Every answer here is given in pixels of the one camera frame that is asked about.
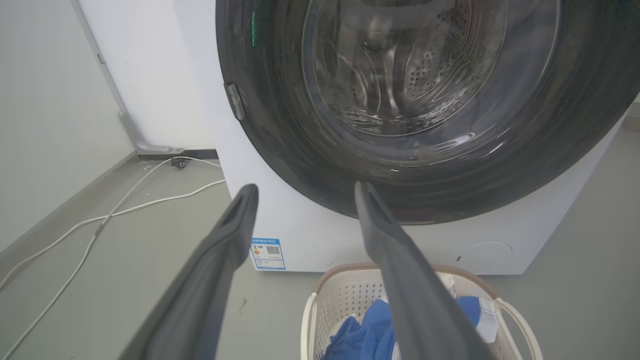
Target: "concrete floor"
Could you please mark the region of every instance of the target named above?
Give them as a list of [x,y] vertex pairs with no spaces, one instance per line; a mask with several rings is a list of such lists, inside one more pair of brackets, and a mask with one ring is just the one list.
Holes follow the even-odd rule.
[[[485,277],[528,320],[547,359],[637,357],[639,157],[640,136],[619,133],[528,271]],[[126,163],[69,204],[14,256],[0,259],[0,276],[76,223],[108,213],[146,166]],[[122,209],[222,177],[220,169],[200,163],[183,170],[166,166]],[[112,219],[77,277],[12,359],[117,358],[229,202],[221,184]],[[97,226],[73,233],[0,291],[0,356],[65,282]],[[256,272],[246,261],[234,276],[216,359],[299,358],[303,308],[320,275]]]

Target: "washing machine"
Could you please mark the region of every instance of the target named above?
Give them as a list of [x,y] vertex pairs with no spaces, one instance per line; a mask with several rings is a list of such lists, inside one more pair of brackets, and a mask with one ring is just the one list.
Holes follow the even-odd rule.
[[369,261],[360,180],[432,264],[522,274],[640,90],[640,1],[175,6],[257,270]]

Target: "power cord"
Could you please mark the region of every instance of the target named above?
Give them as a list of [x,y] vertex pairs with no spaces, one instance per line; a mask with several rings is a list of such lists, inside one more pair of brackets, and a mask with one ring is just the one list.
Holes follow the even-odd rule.
[[4,279],[2,280],[2,282],[0,282],[0,290],[2,289],[2,287],[8,282],[9,278],[11,277],[12,273],[14,273],[14,271],[16,271],[18,268],[20,268],[23,264],[26,264],[27,262],[37,258],[38,256],[44,254],[45,252],[47,252],[48,250],[50,250],[51,248],[53,248],[54,246],[56,246],[59,242],[61,242],[62,240],[64,240],[67,236],[69,236],[69,234],[73,233],[75,230],[77,230],[78,228],[80,228],[83,225],[89,224],[90,222],[94,222],[94,221],[98,221],[98,220],[102,220],[102,223],[100,223],[100,226],[98,226],[98,229],[96,230],[96,232],[93,234],[93,237],[91,238],[91,241],[89,241],[89,245],[86,247],[86,250],[84,251],[84,255],[82,256],[82,259],[80,259],[80,263],[78,264],[78,266],[76,267],[76,269],[74,270],[74,272],[71,274],[71,276],[69,277],[69,279],[65,282],[65,284],[62,286],[62,288],[60,288],[60,290],[58,291],[58,293],[56,294],[56,296],[53,297],[53,299],[51,300],[51,302],[49,303],[49,305],[47,305],[47,307],[45,307],[45,309],[40,313],[40,315],[38,316],[38,318],[36,318],[36,320],[31,323],[31,325],[24,331],[24,333],[22,334],[22,336],[15,342],[15,344],[13,344],[13,346],[11,347],[11,349],[9,349],[9,351],[6,353],[6,355],[3,357],[3,360],[7,360],[9,359],[9,357],[11,355],[13,355],[13,353],[18,349],[18,347],[20,346],[20,344],[24,341],[24,339],[27,337],[27,335],[29,335],[29,333],[33,330],[33,328],[38,324],[38,322],[40,322],[40,320],[47,314],[47,312],[49,311],[49,309],[53,306],[53,304],[55,304],[55,302],[58,300],[58,298],[60,298],[60,295],[63,293],[63,291],[65,291],[65,289],[67,288],[67,286],[69,285],[69,283],[71,283],[71,280],[74,279],[74,277],[76,276],[76,274],[78,273],[78,271],[80,271],[80,268],[82,267],[82,265],[84,264],[84,261],[86,260],[87,255],[89,254],[89,250],[91,250],[91,247],[93,246],[93,243],[95,243],[95,240],[98,238],[98,235],[100,234],[100,232],[102,231],[102,229],[104,228],[104,226],[107,224],[107,221],[109,221],[110,218],[114,217],[114,216],[118,216],[118,215],[123,215],[129,212],[132,212],[134,210],[137,209],[141,209],[144,207],[147,207],[149,205],[153,205],[153,204],[157,204],[159,202],[164,202],[164,201],[169,201],[169,200],[175,200],[175,199],[181,199],[183,197],[189,197],[192,195],[195,195],[199,192],[201,192],[202,190],[212,187],[216,184],[220,184],[220,183],[224,183],[225,180],[220,180],[220,181],[216,181],[214,183],[211,184],[207,184],[191,193],[188,194],[184,194],[184,195],[178,195],[178,196],[173,196],[173,197],[167,197],[165,199],[159,199],[159,200],[155,200],[152,202],[148,202],[146,204],[142,204],[142,205],[138,205],[135,206],[131,209],[127,209],[124,211],[121,211],[119,213],[116,213],[116,210],[122,205],[122,203],[124,202],[124,200],[126,198],[128,198],[128,196],[133,192],[133,190],[135,190],[138,185],[140,185],[140,183],[142,183],[142,181],[144,181],[144,179],[147,178],[147,176],[149,176],[155,169],[159,168],[162,164],[165,164],[168,161],[171,161],[172,159],[189,159],[189,160],[195,160],[195,161],[201,161],[203,163],[207,163],[210,165],[214,165],[216,167],[221,167],[220,165],[216,164],[216,163],[212,163],[210,161],[206,161],[206,160],[202,160],[202,159],[196,159],[196,158],[190,158],[188,156],[174,156],[170,159],[164,160],[163,162],[161,162],[160,164],[158,164],[156,167],[154,167],[153,169],[151,169],[150,172],[148,172],[146,175],[144,175],[142,177],[142,179],[140,179],[140,181],[138,181],[132,188],[131,190],[129,190],[127,192],[126,195],[124,195],[124,197],[122,198],[122,200],[120,200],[120,202],[118,202],[118,204],[111,210],[111,212],[109,212],[108,215],[104,215],[101,217],[97,217],[97,218],[92,218],[89,220],[85,220],[83,222],[80,222],[78,224],[76,224],[74,227],[72,227],[69,231],[67,231],[63,236],[61,236],[59,239],[57,239],[54,243],[52,243],[51,245],[49,245],[48,247],[42,249],[41,251],[37,252],[36,254],[33,254],[32,256],[26,258],[25,260],[22,260],[18,265],[16,265],[14,268],[11,269],[11,271],[9,272],[9,274],[7,274],[6,277],[4,277]]

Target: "green light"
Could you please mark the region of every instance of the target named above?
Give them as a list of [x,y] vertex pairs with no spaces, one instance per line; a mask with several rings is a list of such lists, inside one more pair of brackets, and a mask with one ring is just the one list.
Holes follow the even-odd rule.
[[251,44],[255,47],[255,12],[251,13]]

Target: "laundry basket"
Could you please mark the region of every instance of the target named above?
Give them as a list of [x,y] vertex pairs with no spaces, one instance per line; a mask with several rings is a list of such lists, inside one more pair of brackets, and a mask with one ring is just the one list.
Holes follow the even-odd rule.
[[[433,270],[439,275],[451,274],[454,277],[454,289],[458,296],[475,296],[494,302],[500,327],[496,342],[488,346],[496,359],[522,360],[504,323],[502,311],[505,311],[524,333],[532,359],[542,360],[540,346],[529,324],[482,279],[449,266],[434,266]],[[361,320],[367,308],[380,298],[386,298],[385,286],[380,269],[375,264],[343,265],[326,272],[305,306],[300,338],[301,359],[320,360],[329,344],[329,336],[337,330],[342,321],[349,315],[355,315]]]

